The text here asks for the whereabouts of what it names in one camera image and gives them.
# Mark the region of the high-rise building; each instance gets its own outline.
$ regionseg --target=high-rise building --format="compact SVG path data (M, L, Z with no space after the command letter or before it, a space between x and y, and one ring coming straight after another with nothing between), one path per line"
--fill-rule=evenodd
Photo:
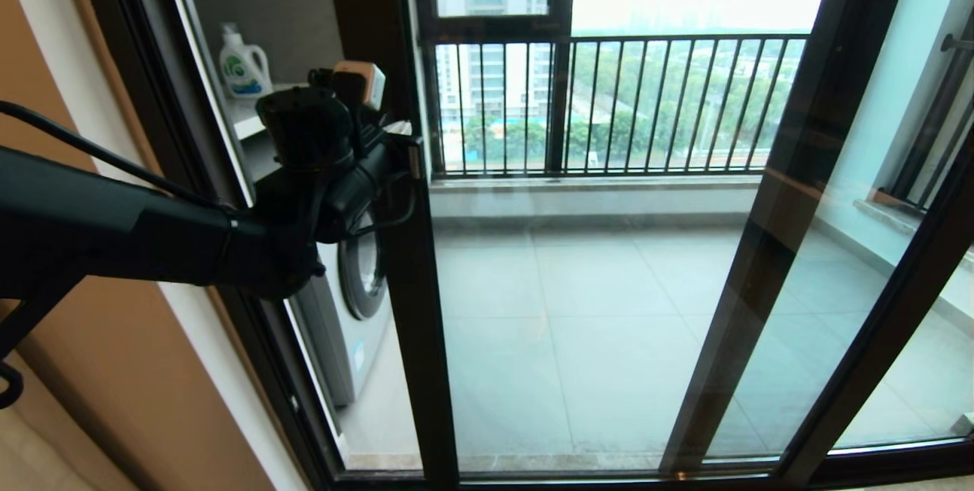
M470 15L529 15L547 12L547 0L438 0L442 17ZM436 74L444 131L474 117L498 126L507 110L508 123L544 123L549 113L551 51L547 43L469 44L441 46L436 51Z

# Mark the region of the balcony railing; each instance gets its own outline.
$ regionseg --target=balcony railing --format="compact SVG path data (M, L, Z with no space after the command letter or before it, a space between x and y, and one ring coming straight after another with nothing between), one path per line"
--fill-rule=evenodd
M436 44L439 177L758 173L806 34Z

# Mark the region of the washing machine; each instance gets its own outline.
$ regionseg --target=washing machine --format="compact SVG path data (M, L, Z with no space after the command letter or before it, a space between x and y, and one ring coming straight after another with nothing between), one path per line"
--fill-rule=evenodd
M358 226L371 224L366 211ZM377 239L365 234L338 244L318 244L324 277L312 279L297 295L305 339L316 353L316 370L324 376L334 407L348 405L361 394L392 318Z

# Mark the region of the door frame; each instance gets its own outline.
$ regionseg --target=door frame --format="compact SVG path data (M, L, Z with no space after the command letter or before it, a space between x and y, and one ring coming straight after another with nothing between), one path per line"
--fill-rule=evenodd
M178 15L177 3L174 0L91 1L164 175L199 192L240 203L244 199L243 189L234 176L222 141L219 142L219 126L213 119L204 86L199 82L199 72L189 65L193 63L192 51ZM361 0L335 0L342 41L347 44L345 51L355 48L354 55L347 57L380 62L384 67L392 67L390 70L396 69L398 72L390 75L389 89L408 95L396 99L396 113L408 117L413 123L421 123L416 88L417 63L412 44L403 36L403 33L412 32L407 2L370 2L370 5L379 5L383 13L376 13L373 8L366 17L358 8ZM385 27L377 29L376 25L380 23ZM772 158L776 152L779 154L777 158L789 155L784 147L786 145L775 142ZM283 433L296 461L316 489L358 489L376 485L479 489L486 485L507 491L536 488L543 481L546 489L566 490L604 489L606 486L744 490L872 485L918 477L959 476L974 473L971 436L909 449L874 448L849 454L829 454L828 449L902 351L922 315L929 309L930 294L933 293L933 298L939 294L937 284L942 286L956 268L963 255L956 247L961 245L957 242L968 238L968 244L963 245L969 245L970 231L964 231L963 224L974 222L974 203L971 203L974 172L970 161L974 145L971 136L965 140L964 147L962 152L966 157L959 158L950 172L952 186L945 186L939 193L930 217L925 221L929 224L921 227L903 261L894 270L898 282L890 280L887 283L867 325L843 357L782 463L770 476L753 473L754 469L768 467L768 464L742 463L736 467L724 464L720 473L704 470L700 477L695 474L685 480L646 473L502 473L490 474L491 480L472 482L465 478L460 481L436 286L431 216L425 193L421 193L425 203L417 204L417 211L405 228L390 228L380 238L387 246L396 246L393 251L400 254L389 261L390 297L393 306L399 306L393 310L403 342L403 362L417 422L425 481L416 473L345 473L337 444L328 432L326 407L317 400L313 376L304 363L300 338L288 321L288 312L281 306L258 301L236 289L219 289L219 293L268 395L271 408L282 422ZM788 166L782 166L782 169L794 173ZM775 246L775 242L781 242L777 241L776 235L770 234L777 233L774 228L758 228L761 230L755 230L753 238L756 243L751 244L759 246L757 252L769 256L769 261L788 257ZM721 298L721 306L726 311L731 305ZM757 334L752 334L752 338L756 341ZM719 348L708 351L719 352Z

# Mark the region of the robotic arm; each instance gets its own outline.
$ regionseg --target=robotic arm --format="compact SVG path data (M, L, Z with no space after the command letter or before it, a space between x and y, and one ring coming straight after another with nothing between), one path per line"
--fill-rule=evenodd
M3 358L85 276L225 284L281 300L323 275L316 242L408 219L412 204L397 220L356 228L393 183L420 180L413 172L420 140L382 130L382 72L347 65L310 72L309 88L258 100L282 168L257 183L253 208L208 202L142 169L140 177L181 197L0 147L0 298L20 300L0 320L0 378L7 382L0 408L22 391L20 374ZM39 127L55 128L62 139L72 135L10 103L0 102L0 112L35 126L43 121ZM135 166L69 141L111 164Z

